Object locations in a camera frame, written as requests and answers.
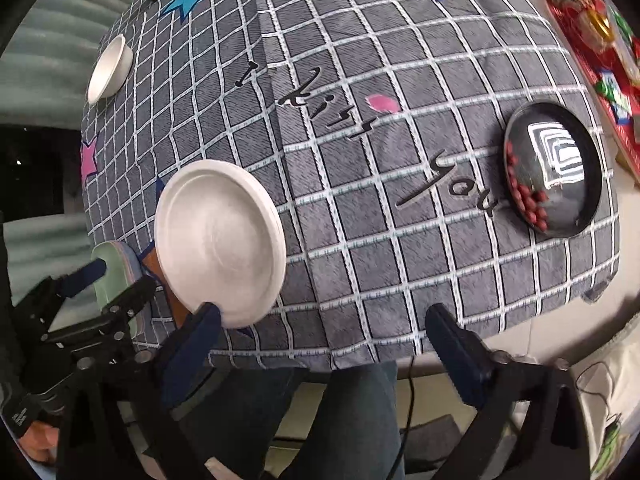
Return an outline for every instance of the red tray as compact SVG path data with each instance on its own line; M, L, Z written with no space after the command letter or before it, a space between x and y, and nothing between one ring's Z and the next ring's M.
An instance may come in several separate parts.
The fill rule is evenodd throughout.
M598 70L611 70L618 80L620 89L631 100L632 108L634 110L640 110L636 99L638 89L633 87L626 76L624 66L620 62L616 51L611 48L602 55L597 56L584 44L584 41L578 33L574 21L577 13L573 9L558 9L551 0L545 1L549 14L553 17L556 24L564 34L567 42L571 46L574 57L582 69L582 73L588 83L593 86L600 80ZM604 3L601 0L593 1L596 8L599 8L598 10L604 8ZM614 138L620 148L620 153L625 157L636 181L640 183L640 144L636 143L633 124L616 124L616 118L611 110L609 102L602 96L598 96L598 98L600 100L601 108L605 111L609 123L612 126Z

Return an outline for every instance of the hand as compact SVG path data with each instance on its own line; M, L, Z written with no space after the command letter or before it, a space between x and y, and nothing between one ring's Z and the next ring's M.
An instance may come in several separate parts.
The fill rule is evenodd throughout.
M27 432L18 439L20 447L36 462L55 462L52 450L58 446L60 430L35 420Z

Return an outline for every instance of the person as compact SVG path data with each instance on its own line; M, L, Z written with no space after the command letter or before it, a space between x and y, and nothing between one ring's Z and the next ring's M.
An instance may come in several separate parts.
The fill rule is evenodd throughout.
M0 213L0 413L32 460L53 465L58 428L24 415L37 409L19 381L24 356L10 317L7 263ZM402 480L403 464L395 464L397 371L387 362L333 372L305 443L279 478ZM178 424L217 480L263 475L270 442L306 374L305 368L233 369L186 411Z

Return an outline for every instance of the table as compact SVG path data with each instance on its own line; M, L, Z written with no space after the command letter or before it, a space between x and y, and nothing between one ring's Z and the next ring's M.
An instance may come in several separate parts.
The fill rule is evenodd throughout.
M178 168L227 160L267 189L285 283L264 320L225 332L212 365L329 370L427 352L432 303L486 337L617 272L598 116L529 0L199 0L183 22L161 14L171 1L137 0L102 40L124 34L134 67L85 108L96 173L83 198L94 243L126 241L162 283L154 213ZM604 164L598 213L571 240L529 231L505 200L502 128L539 98L574 111ZM164 289L140 346L184 315Z

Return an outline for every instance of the green curtain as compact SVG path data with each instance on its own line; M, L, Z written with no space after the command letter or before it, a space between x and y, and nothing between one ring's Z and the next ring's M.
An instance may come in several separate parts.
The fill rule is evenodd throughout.
M133 0L37 0L0 57L0 123L79 130L98 43Z
M91 260L84 213L8 222L4 224L4 243L14 305L46 276L69 274ZM94 288L90 286L65 301L51 329L64 328L98 314Z

